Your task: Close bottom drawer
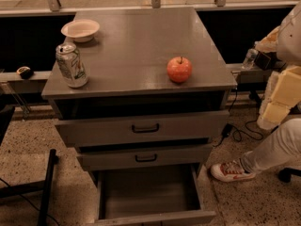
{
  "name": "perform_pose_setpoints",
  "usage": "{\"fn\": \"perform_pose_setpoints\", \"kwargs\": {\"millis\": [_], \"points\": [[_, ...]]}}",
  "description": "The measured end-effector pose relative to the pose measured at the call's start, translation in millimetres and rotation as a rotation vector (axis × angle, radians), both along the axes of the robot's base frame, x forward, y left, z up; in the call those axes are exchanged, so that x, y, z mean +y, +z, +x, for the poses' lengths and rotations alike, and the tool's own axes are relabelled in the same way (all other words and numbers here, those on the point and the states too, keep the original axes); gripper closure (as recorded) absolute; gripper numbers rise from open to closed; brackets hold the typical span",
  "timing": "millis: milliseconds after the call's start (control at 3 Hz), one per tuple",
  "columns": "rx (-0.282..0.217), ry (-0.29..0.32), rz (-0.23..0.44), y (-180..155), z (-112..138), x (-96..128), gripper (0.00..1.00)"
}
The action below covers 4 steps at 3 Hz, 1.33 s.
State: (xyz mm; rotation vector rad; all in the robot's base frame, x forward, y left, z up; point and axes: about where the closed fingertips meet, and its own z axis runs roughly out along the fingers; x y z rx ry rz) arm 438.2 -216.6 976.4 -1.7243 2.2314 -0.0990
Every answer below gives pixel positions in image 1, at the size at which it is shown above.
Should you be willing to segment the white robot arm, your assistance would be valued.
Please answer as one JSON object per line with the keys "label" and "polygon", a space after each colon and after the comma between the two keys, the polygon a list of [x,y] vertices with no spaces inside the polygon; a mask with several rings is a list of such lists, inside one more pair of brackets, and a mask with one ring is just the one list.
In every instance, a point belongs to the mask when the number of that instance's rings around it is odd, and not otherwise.
{"label": "white robot arm", "polygon": [[277,59],[287,65],[282,72],[271,73],[257,119],[261,129],[271,130],[301,102],[301,2],[279,26],[256,43],[256,49],[275,52]]}

